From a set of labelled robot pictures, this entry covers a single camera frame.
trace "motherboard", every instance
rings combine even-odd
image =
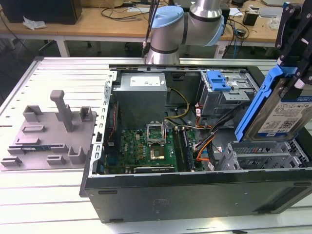
[[[195,144],[192,129],[122,130],[119,153],[107,157],[106,168],[110,174],[201,171],[194,164]]]

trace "label sticker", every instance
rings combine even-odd
[[[22,148],[23,150],[36,150],[36,148]]]
[[[131,77],[130,86],[160,86],[159,77]]]
[[[264,122],[258,133],[273,137],[276,133],[288,133],[302,118],[305,109],[312,106],[308,102],[279,102]]]
[[[238,86],[235,81],[228,81],[229,86]]]
[[[208,168],[211,170],[211,171],[214,171],[215,170],[215,167],[213,166],[213,164],[211,162],[208,162]]]
[[[198,117],[201,117],[201,110],[200,109],[196,109],[196,115],[198,116]]]
[[[221,146],[217,147],[214,153],[222,153],[222,147]]]

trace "blue drive bracket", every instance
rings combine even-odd
[[[295,74],[297,68],[296,67],[280,67],[276,65],[273,69],[269,71],[267,76],[265,77],[258,93],[253,98],[247,112],[239,123],[238,127],[235,130],[236,139],[241,141],[244,137],[244,133],[248,129],[248,126],[253,119],[254,115],[260,111],[260,106],[263,102],[271,95],[272,87],[274,81],[276,81],[279,77],[291,77]]]
[[[213,91],[231,90],[231,87],[226,82],[226,78],[220,71],[207,71],[207,81],[211,84],[211,89]]]

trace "wooden desk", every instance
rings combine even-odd
[[[230,18],[239,22],[239,23],[242,23],[244,15],[245,15],[244,11],[246,11],[247,8],[251,5],[254,7],[268,7],[268,6],[262,4],[258,1],[250,0],[250,1],[245,2],[243,7],[239,9],[243,13],[242,16],[239,16],[239,17],[237,17],[237,16],[231,17],[230,16]],[[269,21],[270,21],[270,19],[258,17],[254,26],[246,26],[249,29],[250,34],[245,41],[246,42],[247,41],[256,41],[256,42],[273,42],[273,43],[275,43],[278,30],[272,30],[271,28],[269,28],[269,26],[268,26]],[[239,24],[236,24],[235,27],[240,28],[240,29],[244,29],[244,27],[239,25]],[[232,31],[231,26],[227,25],[225,30],[226,30],[226,35],[228,36],[227,39],[231,40],[232,36],[233,36],[233,31]]]
[[[109,15],[110,10],[107,10],[105,14]],[[135,14],[138,13],[114,12],[111,16],[124,17]],[[75,25],[47,23],[47,28],[36,29],[34,31],[26,28],[22,23],[9,23],[6,17],[3,18],[12,32],[20,39],[55,40],[58,43],[62,57],[69,57],[66,45],[67,40],[143,42],[148,24],[143,16],[138,16],[141,20],[131,22],[108,19],[101,15],[98,8],[83,8],[81,17]],[[0,38],[14,38],[2,22],[0,22]],[[220,40],[226,40],[227,38],[224,35]]]
[[[264,6],[257,1],[248,1],[244,3],[242,11],[246,10],[248,6]],[[113,17],[131,16],[137,13],[114,12]],[[98,8],[83,8],[80,19],[75,25],[64,25],[48,23],[47,28],[31,30],[26,28],[22,23],[9,23],[6,17],[4,20],[8,27],[20,39],[46,39],[55,40],[62,57],[68,57],[69,52],[67,48],[67,40],[90,40],[90,41],[122,41],[122,42],[143,42],[145,37],[147,20],[143,16],[138,16],[139,21],[120,22],[112,19],[105,18],[101,15]],[[238,22],[242,22],[243,17],[231,17]],[[274,46],[277,31],[271,30],[267,26],[268,19],[258,18],[254,27],[248,26],[250,35],[243,43],[243,46]],[[226,46],[232,39],[232,29],[227,26],[224,35],[217,43],[217,50],[215,58],[221,58],[225,51]],[[0,22],[0,38],[11,38],[14,36],[5,28],[4,24]]]
[[[239,23],[242,23],[244,15],[245,15],[244,11],[246,11],[247,8],[251,5],[255,7],[268,7],[257,0],[250,0],[250,1],[245,2],[243,7],[239,9],[243,13],[242,16],[238,16],[238,17],[230,16],[230,18]],[[248,38],[244,40],[242,46],[274,47],[278,30],[272,30],[269,28],[268,26],[269,20],[270,19],[258,17],[254,26],[246,26],[249,29],[250,34]],[[239,25],[238,23],[235,24],[235,27],[246,30],[243,26]],[[229,44],[229,42],[232,40],[232,37],[233,37],[233,30],[231,26],[227,25],[225,28],[225,35],[223,36],[223,38]],[[223,57],[226,46],[228,46],[228,44],[226,44],[225,41],[221,41],[218,45],[217,50],[219,52],[218,52],[218,56],[216,57],[218,59]]]

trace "floor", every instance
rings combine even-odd
[[[27,51],[18,40],[14,41],[15,49],[4,49],[0,52],[0,105],[10,94],[18,80],[22,77],[28,66],[39,55],[38,50],[44,46],[42,40],[23,40]],[[91,42],[92,47],[88,48],[87,42],[84,41],[68,41],[68,48],[72,57],[141,57],[141,43],[128,43],[128,50],[125,50],[123,42],[101,42],[102,53],[98,54],[95,42]],[[225,58],[232,58],[234,47],[231,46]],[[213,58],[215,54],[215,46],[201,47],[192,46],[191,52],[187,56],[189,58]],[[238,59],[272,59],[266,57],[266,49],[262,47],[251,48],[241,47],[238,53]],[[59,57],[59,50],[56,44],[45,49],[43,56]],[[180,56],[186,57],[185,46],[180,48]]]

